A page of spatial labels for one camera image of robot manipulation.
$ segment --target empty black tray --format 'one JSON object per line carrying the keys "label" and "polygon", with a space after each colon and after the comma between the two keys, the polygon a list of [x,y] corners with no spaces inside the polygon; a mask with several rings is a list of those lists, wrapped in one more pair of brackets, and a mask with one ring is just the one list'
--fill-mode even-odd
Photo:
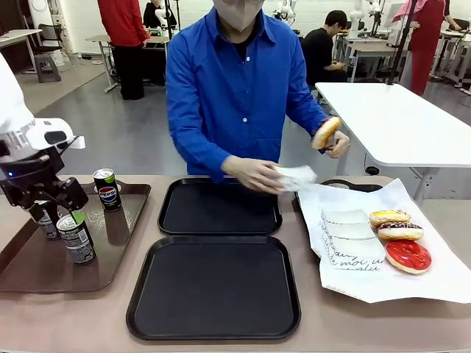
{"label": "empty black tray", "polygon": [[148,251],[126,321],[143,340],[270,340],[300,317],[278,239],[177,236]]}
{"label": "empty black tray", "polygon": [[170,184],[157,223],[169,235],[268,235],[282,218],[274,195],[235,179],[187,178]]}

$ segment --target pepsi logo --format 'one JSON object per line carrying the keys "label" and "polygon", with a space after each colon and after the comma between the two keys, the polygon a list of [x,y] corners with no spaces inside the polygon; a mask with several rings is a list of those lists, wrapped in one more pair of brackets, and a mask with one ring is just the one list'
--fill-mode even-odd
{"label": "pepsi logo", "polygon": [[106,188],[101,188],[98,191],[98,194],[100,199],[102,199],[104,202],[113,202],[116,199],[117,191],[115,188],[107,186]]}

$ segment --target black hair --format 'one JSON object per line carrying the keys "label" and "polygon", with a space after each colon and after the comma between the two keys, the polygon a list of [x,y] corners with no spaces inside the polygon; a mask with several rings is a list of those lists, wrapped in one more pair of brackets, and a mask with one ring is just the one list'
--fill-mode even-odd
{"label": "black hair", "polygon": [[330,11],[327,17],[325,18],[325,24],[328,26],[333,26],[334,24],[339,24],[342,29],[347,28],[347,14],[341,10]]}

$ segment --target face mask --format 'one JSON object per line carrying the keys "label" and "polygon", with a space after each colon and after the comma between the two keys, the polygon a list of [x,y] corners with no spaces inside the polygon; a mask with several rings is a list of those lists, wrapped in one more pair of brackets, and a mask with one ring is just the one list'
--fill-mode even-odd
{"label": "face mask", "polygon": [[231,27],[242,32],[260,12],[265,0],[213,0],[214,7]]}

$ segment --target shirt collar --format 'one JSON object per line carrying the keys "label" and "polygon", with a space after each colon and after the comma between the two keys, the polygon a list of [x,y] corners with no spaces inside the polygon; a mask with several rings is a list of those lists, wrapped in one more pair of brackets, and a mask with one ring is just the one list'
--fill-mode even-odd
{"label": "shirt collar", "polygon": [[[218,13],[215,7],[211,9],[211,11],[206,15],[206,26],[208,28],[211,41],[216,41],[216,38],[223,38],[219,28],[218,28]],[[272,29],[270,28],[268,21],[266,20],[265,15],[263,14],[263,10],[260,10],[257,16],[260,16],[260,24],[261,29],[258,36],[265,37],[269,42],[275,44],[275,37],[273,36]]]}

